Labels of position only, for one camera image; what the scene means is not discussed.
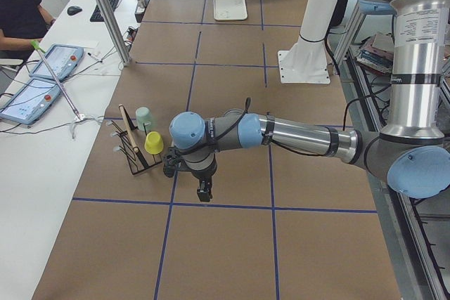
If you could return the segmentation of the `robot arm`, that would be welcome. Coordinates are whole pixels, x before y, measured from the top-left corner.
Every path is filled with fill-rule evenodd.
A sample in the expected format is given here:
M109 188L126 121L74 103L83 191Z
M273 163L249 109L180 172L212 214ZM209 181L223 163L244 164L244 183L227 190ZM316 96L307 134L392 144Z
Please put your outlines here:
M369 13L389 6L397 16L390 109L387 124L379 132L338 131L246 109L229 110L209 119L182 112L169 126L172 147L164 158L165 175L190 172L199 181L199 199L208 202L217 152L274 144L298 155L338 157L415 199L446 189L449 152L443 147L444 134L437 128L436 115L449 0L360 3Z

